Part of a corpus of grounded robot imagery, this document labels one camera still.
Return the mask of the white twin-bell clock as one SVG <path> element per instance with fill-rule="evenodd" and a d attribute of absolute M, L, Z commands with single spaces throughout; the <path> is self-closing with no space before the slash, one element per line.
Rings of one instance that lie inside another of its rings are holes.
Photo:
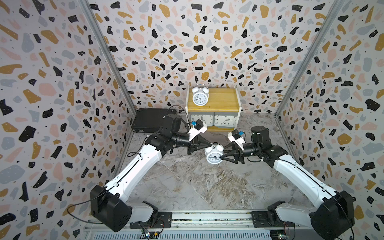
<path fill-rule="evenodd" d="M 209 88 L 204 85 L 197 85 L 192 89 L 192 101 L 196 106 L 205 106 L 209 101 Z"/>
<path fill-rule="evenodd" d="M 205 154 L 209 164 L 217 165 L 223 161 L 221 157 L 224 154 L 224 147 L 220 144 L 213 144 L 205 148 Z"/>

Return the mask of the grey square alarm clock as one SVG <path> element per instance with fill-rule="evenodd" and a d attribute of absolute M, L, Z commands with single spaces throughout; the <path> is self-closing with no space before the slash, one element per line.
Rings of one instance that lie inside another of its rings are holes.
<path fill-rule="evenodd" d="M 218 128 L 234 128 L 237 125 L 237 113 L 215 113 L 214 126 Z"/>
<path fill-rule="evenodd" d="M 195 122 L 197 120 L 202 120 L 208 127 L 212 127 L 214 125 L 214 113 L 192 112 L 190 113 L 190 120 Z"/>

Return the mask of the wooden two-tier shelf white frame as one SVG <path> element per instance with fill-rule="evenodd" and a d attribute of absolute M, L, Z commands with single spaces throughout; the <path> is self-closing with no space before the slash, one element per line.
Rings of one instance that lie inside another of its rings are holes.
<path fill-rule="evenodd" d="M 208 112 L 208 113 L 237 113 L 239 122 L 240 114 L 242 111 L 240 95 L 237 88 L 209 88 L 209 101 L 205 106 L 196 106 L 192 101 L 192 89 L 188 88 L 186 97 L 186 107 L 189 120 L 190 113 L 192 112 Z M 231 132 L 237 128 L 237 125 L 232 129 L 218 128 L 215 126 L 208 127 L 210 132 Z"/>

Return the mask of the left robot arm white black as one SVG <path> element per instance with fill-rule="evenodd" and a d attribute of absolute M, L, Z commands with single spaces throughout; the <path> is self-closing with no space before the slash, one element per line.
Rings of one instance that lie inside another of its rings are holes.
<path fill-rule="evenodd" d="M 136 157 L 104 187 L 93 187 L 90 193 L 92 216 L 114 232 L 119 232 L 129 223 L 144 222 L 153 226 L 158 218 L 158 208 L 148 202 L 129 205 L 132 191 L 167 152 L 175 147 L 187 148 L 191 154 L 212 144 L 200 136 L 208 127 L 198 119 L 192 122 L 187 133 L 179 133 L 182 118 L 170 114 L 163 117 L 163 126 L 148 136 Z"/>

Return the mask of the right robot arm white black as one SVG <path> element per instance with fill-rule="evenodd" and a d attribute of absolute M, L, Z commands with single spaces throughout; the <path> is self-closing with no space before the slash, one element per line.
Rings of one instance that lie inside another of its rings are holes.
<path fill-rule="evenodd" d="M 277 201 L 268 206 L 271 225 L 290 222 L 312 228 L 324 240 L 334 240 L 355 224 L 353 197 L 346 191 L 329 187 L 301 166 L 285 149 L 273 145 L 269 129 L 251 129 L 251 142 L 246 143 L 244 132 L 233 130 L 230 143 L 224 147 L 223 161 L 244 163 L 248 157 L 258 157 L 290 180 L 312 203 L 312 207 L 295 206 Z"/>

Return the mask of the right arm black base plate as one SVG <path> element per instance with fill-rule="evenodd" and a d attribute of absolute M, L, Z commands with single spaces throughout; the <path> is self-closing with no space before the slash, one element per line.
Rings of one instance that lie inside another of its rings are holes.
<path fill-rule="evenodd" d="M 251 216 L 254 228 L 283 228 L 286 226 L 291 228 L 294 226 L 294 223 L 283 222 L 277 214 L 271 214 L 269 211 L 253 211 Z"/>

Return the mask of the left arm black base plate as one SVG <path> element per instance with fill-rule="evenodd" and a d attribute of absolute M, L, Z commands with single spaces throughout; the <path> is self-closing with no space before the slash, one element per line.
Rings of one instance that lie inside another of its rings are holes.
<path fill-rule="evenodd" d="M 169 229 L 172 224 L 172 212 L 157 212 L 152 214 L 147 222 L 130 223 L 130 229 Z"/>

